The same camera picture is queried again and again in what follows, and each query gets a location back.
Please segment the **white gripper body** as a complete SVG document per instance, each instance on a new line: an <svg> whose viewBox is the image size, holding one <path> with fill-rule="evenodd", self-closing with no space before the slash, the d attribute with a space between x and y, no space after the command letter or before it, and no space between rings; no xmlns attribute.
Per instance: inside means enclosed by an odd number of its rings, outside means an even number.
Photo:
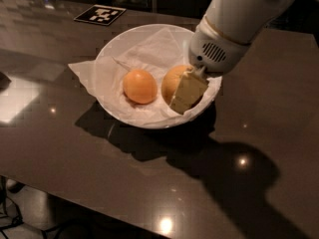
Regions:
<svg viewBox="0 0 319 239"><path fill-rule="evenodd" d="M222 37L203 18L189 41L188 59L196 68L205 67L209 75L222 76L234 69L248 48Z"/></svg>

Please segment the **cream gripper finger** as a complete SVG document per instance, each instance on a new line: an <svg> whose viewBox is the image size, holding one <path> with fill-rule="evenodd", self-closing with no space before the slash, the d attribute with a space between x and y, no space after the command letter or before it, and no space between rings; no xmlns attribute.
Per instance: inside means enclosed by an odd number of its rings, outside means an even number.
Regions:
<svg viewBox="0 0 319 239"><path fill-rule="evenodd" d="M187 71L181 75L179 84L172 95L169 107L183 115L202 98L208 89L208 80L200 71Z"/></svg>

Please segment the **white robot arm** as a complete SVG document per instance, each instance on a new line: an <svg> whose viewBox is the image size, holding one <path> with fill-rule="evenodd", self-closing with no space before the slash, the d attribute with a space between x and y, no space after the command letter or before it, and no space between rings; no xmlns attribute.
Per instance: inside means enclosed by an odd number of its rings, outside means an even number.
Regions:
<svg viewBox="0 0 319 239"><path fill-rule="evenodd" d="M229 73L260 30L295 0L211 0L189 42L190 68L182 73L169 107L179 114L198 103L207 77Z"/></svg>

